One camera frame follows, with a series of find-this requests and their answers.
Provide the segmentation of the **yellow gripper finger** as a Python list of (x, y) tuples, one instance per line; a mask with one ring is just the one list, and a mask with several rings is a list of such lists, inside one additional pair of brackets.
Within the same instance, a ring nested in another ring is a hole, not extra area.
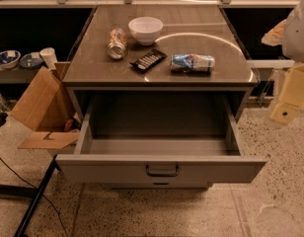
[(284, 82), (269, 117), (280, 124), (289, 124), (304, 110), (304, 63), (286, 73)]

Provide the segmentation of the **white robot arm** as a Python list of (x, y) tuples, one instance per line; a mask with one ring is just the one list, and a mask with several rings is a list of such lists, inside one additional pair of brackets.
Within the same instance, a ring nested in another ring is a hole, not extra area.
[(262, 37), (262, 43), (280, 45), (282, 53), (295, 61), (285, 73), (279, 96), (274, 100), (269, 118), (289, 124), (304, 109), (304, 0)]

